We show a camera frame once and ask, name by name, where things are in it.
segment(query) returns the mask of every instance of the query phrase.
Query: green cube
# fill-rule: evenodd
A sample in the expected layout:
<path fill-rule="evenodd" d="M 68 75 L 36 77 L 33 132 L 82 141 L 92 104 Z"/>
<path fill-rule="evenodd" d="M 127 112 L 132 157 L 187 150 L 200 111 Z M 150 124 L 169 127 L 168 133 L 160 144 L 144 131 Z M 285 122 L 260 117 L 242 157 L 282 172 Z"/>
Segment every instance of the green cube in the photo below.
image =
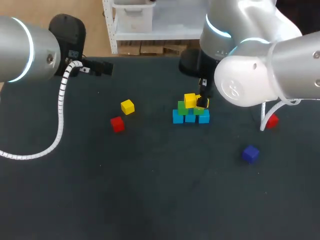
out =
<path fill-rule="evenodd" d="M 185 107 L 184 101 L 178 101 L 178 114 L 179 115 L 188 115 L 188 109 Z"/>
<path fill-rule="evenodd" d="M 193 109 L 193 114 L 194 115 L 203 115 L 203 114 L 205 114 L 205 109 L 202 107 L 196 107 Z"/>

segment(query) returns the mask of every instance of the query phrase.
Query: toy block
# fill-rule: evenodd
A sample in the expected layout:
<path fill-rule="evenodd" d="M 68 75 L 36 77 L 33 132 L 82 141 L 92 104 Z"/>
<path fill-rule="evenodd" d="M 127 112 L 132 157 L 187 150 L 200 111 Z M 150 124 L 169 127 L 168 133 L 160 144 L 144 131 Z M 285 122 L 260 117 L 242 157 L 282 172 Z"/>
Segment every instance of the toy block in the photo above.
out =
<path fill-rule="evenodd" d="M 253 164 L 258 159 L 259 153 L 257 148 L 250 145 L 242 152 L 242 158 L 249 164 Z"/>
<path fill-rule="evenodd" d="M 183 124 L 184 123 L 184 116 L 179 115 L 178 110 L 174 109 L 172 111 L 172 119 L 174 124 Z"/>
<path fill-rule="evenodd" d="M 266 128 L 272 129 L 275 126 L 277 126 L 278 122 L 279 122 L 279 118 L 277 117 L 277 115 L 272 114 L 271 117 L 269 118 L 268 122 L 266 123 Z"/>
<path fill-rule="evenodd" d="M 195 123 L 196 122 L 196 115 L 194 115 L 193 109 L 189 109 L 188 115 L 185 115 L 185 122 L 186 123 Z"/>
<path fill-rule="evenodd" d="M 201 97 L 201 95 L 199 94 L 199 95 L 195 95 L 195 99 L 196 99 L 196 101 L 198 101 L 198 99 Z M 210 103 L 210 99 L 208 98 L 208 104 L 207 104 L 207 106 L 206 106 L 206 108 L 208 108 L 209 107 L 209 103 Z"/>
<path fill-rule="evenodd" d="M 205 109 L 202 107 L 195 107 L 193 109 L 193 114 L 194 115 L 203 115 L 205 113 Z"/>
<path fill-rule="evenodd" d="M 178 114 L 179 115 L 187 115 L 188 112 L 189 112 L 188 109 L 185 107 L 185 102 L 178 101 Z"/>
<path fill-rule="evenodd" d="M 210 113 L 208 109 L 203 110 L 204 113 L 199 115 L 199 124 L 208 124 L 210 122 Z"/>
<path fill-rule="evenodd" d="M 121 109 L 125 115 L 129 115 L 135 111 L 135 105 L 132 103 L 130 99 L 128 99 L 121 103 Z"/>
<path fill-rule="evenodd" d="M 197 106 L 195 93 L 187 93 L 184 95 L 184 106 L 186 109 L 193 109 Z"/>
<path fill-rule="evenodd" d="M 119 133 L 125 130 L 125 123 L 120 116 L 112 118 L 110 122 L 115 133 Z"/>

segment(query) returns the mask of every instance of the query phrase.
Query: wooden floor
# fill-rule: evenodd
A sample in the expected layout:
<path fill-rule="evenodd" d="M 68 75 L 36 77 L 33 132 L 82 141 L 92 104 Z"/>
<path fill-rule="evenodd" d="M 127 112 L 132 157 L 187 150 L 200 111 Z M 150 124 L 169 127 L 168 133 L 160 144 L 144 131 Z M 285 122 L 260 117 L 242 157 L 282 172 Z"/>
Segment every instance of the wooden floor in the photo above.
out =
<path fill-rule="evenodd" d="M 102 0 L 0 0 L 0 16 L 17 17 L 43 28 L 48 28 L 57 14 L 80 19 L 86 28 L 83 54 L 87 57 L 112 56 L 103 11 Z"/>

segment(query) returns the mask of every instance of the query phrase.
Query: light blue cube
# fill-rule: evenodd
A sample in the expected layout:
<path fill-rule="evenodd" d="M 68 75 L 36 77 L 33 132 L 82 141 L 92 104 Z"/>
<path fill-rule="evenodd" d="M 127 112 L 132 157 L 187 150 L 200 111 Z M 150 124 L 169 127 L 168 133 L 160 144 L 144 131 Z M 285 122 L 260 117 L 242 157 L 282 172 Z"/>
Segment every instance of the light blue cube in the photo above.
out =
<path fill-rule="evenodd" d="M 189 109 L 188 115 L 185 115 L 185 122 L 186 123 L 195 123 L 196 122 L 196 115 L 194 115 L 194 110 L 192 108 Z"/>
<path fill-rule="evenodd" d="M 184 123 L 184 116 L 178 114 L 178 110 L 174 109 L 172 111 L 172 119 L 174 124 L 183 124 Z"/>
<path fill-rule="evenodd" d="M 199 116 L 199 124 L 208 124 L 210 122 L 209 109 L 204 110 L 204 114 Z"/>

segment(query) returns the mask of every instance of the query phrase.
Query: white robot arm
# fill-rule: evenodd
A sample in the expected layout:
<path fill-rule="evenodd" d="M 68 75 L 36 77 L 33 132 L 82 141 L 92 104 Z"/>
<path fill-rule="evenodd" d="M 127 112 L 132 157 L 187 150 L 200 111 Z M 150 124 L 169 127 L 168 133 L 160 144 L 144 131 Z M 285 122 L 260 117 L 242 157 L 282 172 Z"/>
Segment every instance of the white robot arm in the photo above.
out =
<path fill-rule="evenodd" d="M 241 107 L 320 99 L 320 32 L 302 36 L 275 5 L 274 0 L 211 1 L 197 61 L 198 106 L 211 97 L 213 81 L 226 100 Z"/>

